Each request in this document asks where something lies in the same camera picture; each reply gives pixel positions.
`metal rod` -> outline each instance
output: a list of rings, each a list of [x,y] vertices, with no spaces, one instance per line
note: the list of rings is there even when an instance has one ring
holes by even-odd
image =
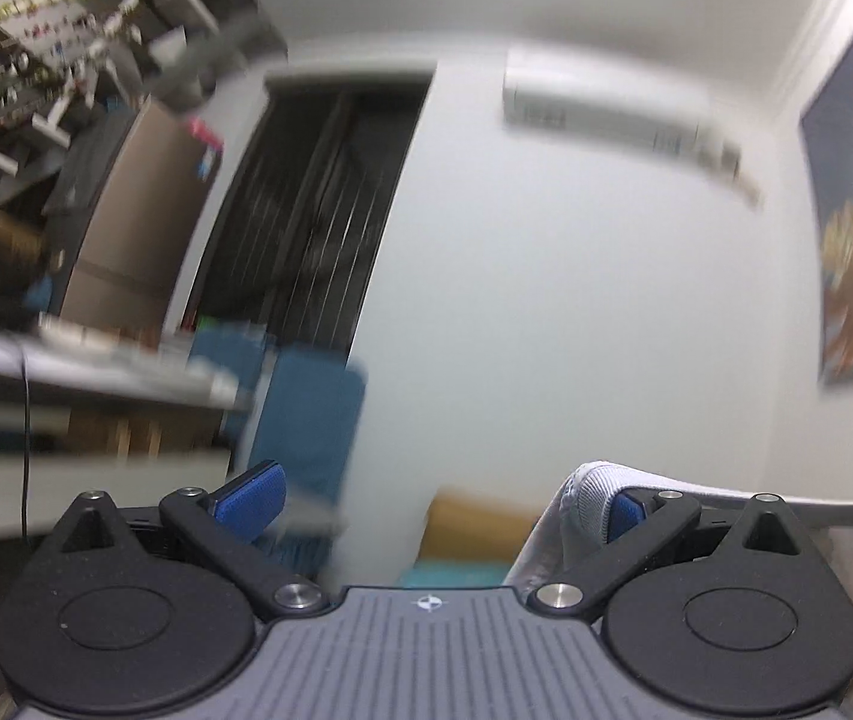
[[[327,244],[329,244],[329,234],[331,234],[332,231],[334,231],[334,220],[337,218],[337,211],[340,210],[340,201],[342,201],[342,199],[343,199],[343,192],[346,191],[347,184],[349,183],[349,180],[350,180],[350,174],[347,173],[347,175],[343,181],[343,185],[340,188],[340,194],[337,196],[337,205],[334,206],[334,213],[332,213],[331,217],[329,218],[329,226],[327,227],[327,235],[323,239],[323,247],[320,250],[320,261],[319,261],[318,265],[316,266],[316,268],[313,269],[313,277],[310,278],[310,289],[307,291],[307,301],[305,301],[305,304],[304,304],[303,316],[300,317],[300,324],[297,325],[297,335],[298,336],[300,335],[300,331],[303,330],[304,319],[307,318],[307,311],[308,311],[308,308],[310,307],[310,295],[313,295],[313,286],[316,284],[316,274],[320,270],[320,266],[322,266],[322,264],[323,264],[324,254],[327,253]]]
[[[269,180],[263,180],[262,183],[260,183],[259,181],[252,181],[251,182],[252,185],[257,187],[257,189],[259,189],[260,191],[257,193],[257,198],[253,202],[253,208],[251,209],[250,217],[253,217],[257,213],[257,208],[260,207],[260,202],[262,202],[263,196],[267,193],[267,191],[270,190],[270,185],[271,185],[271,182],[274,178],[273,173],[274,173],[273,170],[271,170],[271,172],[268,172],[267,175],[269,177]],[[246,243],[247,236],[249,236],[251,231],[253,231],[255,229],[258,230],[259,228],[256,225],[253,225],[252,220],[250,218],[248,218],[247,223],[243,225],[243,232],[241,234],[241,240],[239,240],[238,244],[236,245],[236,249],[235,249],[236,256],[233,257],[233,266],[231,266],[230,275],[227,276],[228,282],[233,282],[233,276],[236,274],[236,266],[238,266],[239,262],[241,261],[241,256],[243,255],[244,244]],[[252,256],[253,256],[253,248],[251,247],[250,251],[247,253],[246,264],[243,266],[243,271],[241,271],[241,277],[239,277],[239,281],[241,281],[241,283],[243,281],[243,277],[246,274],[247,269],[250,266],[250,259],[252,258]]]
[[[399,180],[399,176],[397,176],[393,179],[393,183],[390,186],[390,192],[386,196],[386,199],[387,199],[386,213],[383,214],[382,221],[379,222],[380,223],[380,230],[377,231],[377,236],[376,236],[377,237],[377,245],[376,245],[375,250],[374,250],[374,256],[370,260],[370,266],[367,269],[366,277],[363,279],[363,289],[361,290],[361,305],[363,304],[363,300],[366,297],[367,287],[370,285],[370,276],[373,275],[373,266],[374,266],[374,263],[377,259],[377,250],[380,249],[380,239],[383,236],[383,228],[385,228],[386,220],[390,216],[390,207],[393,205],[393,194],[397,190],[397,181],[398,180]],[[351,343],[353,342],[352,341],[353,336],[356,335],[356,324],[359,322],[360,318],[361,318],[361,314],[359,314],[359,312],[356,312],[356,315],[353,317],[353,326],[350,329]]]
[[[323,194],[320,196],[320,205],[316,209],[313,223],[310,224],[310,229],[308,230],[307,242],[304,245],[303,252],[300,255],[300,262],[297,265],[297,274],[293,279],[293,287],[290,289],[289,298],[286,299],[286,308],[284,308],[284,320],[281,322],[279,337],[284,338],[284,332],[286,332],[286,320],[290,316],[290,309],[293,307],[293,298],[295,298],[297,293],[297,286],[300,284],[300,276],[304,275],[304,266],[307,261],[307,257],[310,254],[310,245],[313,244],[313,238],[316,236],[317,223],[320,220],[320,214],[323,210],[324,203],[327,199],[327,191],[332,187],[337,186],[337,178],[343,172],[343,160],[339,154],[334,158],[334,168],[331,172],[329,172],[327,185],[324,186]],[[313,271],[313,277],[316,277],[316,271]],[[303,324],[303,316],[300,317],[300,324]]]
[[[284,180],[283,184],[281,184],[280,191],[277,194],[278,197],[282,198],[286,195],[286,190],[289,189],[290,183],[291,183],[290,176],[286,175],[286,180]],[[260,247],[260,259],[257,260],[257,267],[256,267],[255,271],[253,271],[253,278],[251,279],[251,281],[254,284],[257,283],[257,276],[260,275],[260,268],[263,266],[263,258],[265,258],[265,256],[266,256],[267,247],[269,247],[271,237],[273,237],[273,230],[277,226],[277,219],[280,218],[280,204],[279,204],[279,202],[276,201],[276,199],[274,199],[273,202],[268,202],[266,204],[265,211],[268,212],[271,209],[273,210],[273,220],[270,223],[270,228],[267,229],[267,231],[266,231],[265,244],[262,245],[262,247]],[[264,213],[263,214],[263,220],[264,221],[266,220],[266,217],[267,217],[267,213]],[[253,246],[254,250],[257,248],[257,244],[260,242],[260,233],[262,233],[262,231],[263,231],[263,229],[265,229],[265,227],[266,227],[266,224],[262,224],[262,225],[260,225],[260,229],[257,230],[257,237],[254,240],[254,246]],[[249,271],[250,271],[250,268],[248,265],[247,271],[245,271],[243,274],[242,281],[246,281],[246,274]]]
[[[338,94],[334,106],[324,121],[320,137],[313,146],[313,153],[310,154],[310,162],[303,173],[300,189],[293,201],[289,223],[277,246],[277,256],[267,284],[275,284],[280,279],[286,269],[286,262],[290,259],[294,242],[297,242],[305,232],[305,220],[316,213],[322,205],[322,198],[326,194],[327,186],[331,183],[334,167],[338,162],[340,145],[351,122],[352,111],[351,95],[343,92]],[[260,320],[273,313],[275,302],[276,290],[270,290],[268,295],[265,293],[265,298],[260,305]]]
[[[373,196],[370,198],[370,207],[367,209],[366,218],[363,220],[363,228],[361,229],[361,237],[356,242],[356,249],[353,250],[353,263],[350,265],[350,273],[347,275],[347,283],[343,287],[343,295],[340,298],[340,307],[337,309],[337,318],[334,319],[334,331],[331,335],[330,343],[337,340],[337,328],[340,326],[340,314],[343,314],[343,306],[347,302],[347,293],[350,291],[350,282],[353,281],[353,271],[356,270],[356,261],[361,256],[361,248],[363,247],[363,239],[366,237],[367,225],[370,224],[370,216],[373,214],[373,209],[377,205],[377,196],[380,195],[380,187],[383,186],[383,172],[380,171],[380,176],[377,177],[377,186],[373,189]]]
[[[327,292],[323,293],[323,302],[320,304],[320,315],[316,320],[316,328],[313,330],[313,338],[310,338],[310,343],[316,343],[316,337],[320,332],[320,325],[323,323],[323,312],[327,310],[329,290],[334,285],[334,278],[337,278],[337,266],[340,264],[340,255],[342,255],[343,246],[346,245],[347,242],[347,233],[350,232],[350,225],[353,223],[353,213],[356,212],[356,204],[361,198],[361,191],[363,190],[364,180],[366,180],[366,167],[363,167],[363,172],[361,173],[361,180],[356,183],[356,194],[353,196],[353,204],[350,206],[350,215],[348,215],[347,217],[347,226],[343,228],[343,237],[340,239],[339,248],[337,248],[337,258],[334,259],[334,267],[329,273],[329,279],[327,280]],[[331,223],[329,223],[331,230],[334,227],[334,221],[331,221]]]
[[[247,148],[243,151],[241,162],[239,162],[236,172],[233,175],[233,181],[227,190],[223,203],[220,205],[214,229],[209,234],[209,242],[203,252],[203,257],[200,258],[200,265],[193,282],[193,288],[190,290],[190,300],[188,300],[187,309],[184,312],[185,317],[189,317],[190,314],[197,314],[202,305],[209,305],[206,300],[209,276],[211,273],[219,274],[219,272],[222,272],[220,265],[225,266],[229,261],[230,250],[226,250],[226,247],[222,247],[221,245],[223,236],[225,232],[233,230],[236,220],[236,204],[246,196],[244,187],[241,185],[246,183],[245,177],[247,173],[251,172],[251,170],[257,170],[263,162],[260,142],[265,136],[267,128],[273,122],[275,112],[276,101],[271,100],[267,105],[265,113],[260,117],[260,122],[257,122],[257,127],[250,139],[250,143],[248,143]]]

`white wall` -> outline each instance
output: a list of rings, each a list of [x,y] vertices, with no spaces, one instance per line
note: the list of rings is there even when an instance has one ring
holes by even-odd
[[[597,458],[759,483],[768,215],[697,170],[507,127],[503,71],[442,58],[411,143],[353,343],[335,581],[394,581],[439,485],[540,507]],[[764,181],[764,129],[727,114]]]
[[[781,493],[853,498],[853,383],[826,389],[819,384],[819,235],[796,124],[785,122],[779,144],[783,206],[777,217],[788,312],[764,486]]]
[[[202,119],[214,133],[223,139],[223,157],[217,177],[209,188],[207,202],[193,229],[190,246],[184,255],[180,275],[177,277],[169,307],[166,309],[164,330],[173,331],[183,320],[190,290],[196,278],[200,260],[207,247],[209,234],[217,223],[217,215],[227,191],[241,163],[247,143],[257,128],[263,112],[266,110],[267,93],[263,86],[263,68],[271,60],[261,59],[251,65],[245,73],[228,76],[217,82],[217,91],[212,98],[190,116]]]
[[[798,76],[774,127],[780,202],[776,230],[783,304],[780,381],[764,488],[781,493],[853,498],[853,383],[819,383],[822,283],[812,185],[799,117],[853,36],[853,0],[834,0],[815,40],[797,62]]]

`white crown molding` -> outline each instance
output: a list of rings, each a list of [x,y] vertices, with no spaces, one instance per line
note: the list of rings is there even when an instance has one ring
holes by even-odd
[[[853,0],[813,0],[766,95],[776,118],[799,119],[853,38]]]

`teal object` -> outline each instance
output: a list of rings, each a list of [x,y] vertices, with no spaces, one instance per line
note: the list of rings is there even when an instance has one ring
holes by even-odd
[[[250,467],[284,466],[286,481],[335,504],[361,414],[366,383],[345,356],[287,346],[266,391]]]
[[[23,296],[23,307],[39,314],[50,310],[50,300],[53,300],[53,279],[47,275],[26,291]]]
[[[508,562],[469,562],[468,560],[418,560],[400,578],[408,589],[444,589],[444,587],[499,587],[510,570]]]
[[[242,322],[206,324],[193,334],[190,359],[202,357],[233,373],[241,389],[252,394],[257,389],[263,370],[263,357],[274,346],[276,338],[261,325]],[[228,413],[223,422],[223,435],[236,443],[247,423],[247,413]]]

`blue towel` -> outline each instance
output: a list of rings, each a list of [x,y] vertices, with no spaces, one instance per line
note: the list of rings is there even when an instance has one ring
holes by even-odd
[[[294,488],[337,503],[365,383],[335,352],[281,349],[263,402],[251,466],[276,461]]]
[[[37,313],[50,310],[50,300],[53,300],[53,279],[44,276],[31,285],[23,296],[23,307]]]
[[[276,338],[265,329],[249,324],[217,324],[203,327],[193,336],[190,358],[202,357],[214,365],[225,367],[238,378],[241,389],[251,394],[260,381],[263,357]],[[245,413],[231,413],[223,424],[224,436],[237,442],[247,422]]]

